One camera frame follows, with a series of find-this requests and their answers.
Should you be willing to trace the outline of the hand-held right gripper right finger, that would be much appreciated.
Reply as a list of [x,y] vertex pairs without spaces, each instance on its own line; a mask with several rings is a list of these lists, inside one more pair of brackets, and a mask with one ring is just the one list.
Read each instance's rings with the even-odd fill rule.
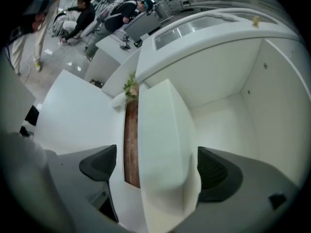
[[202,186],[186,233],[262,233],[298,193],[274,166],[225,151],[198,147],[197,169]]

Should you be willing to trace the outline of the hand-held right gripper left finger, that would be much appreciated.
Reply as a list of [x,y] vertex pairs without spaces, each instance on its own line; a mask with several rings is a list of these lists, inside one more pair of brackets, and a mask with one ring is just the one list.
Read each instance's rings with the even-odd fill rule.
[[67,188],[102,214],[119,222],[112,201],[109,179],[116,166],[117,146],[108,145],[68,154],[46,152],[51,171],[65,181]]

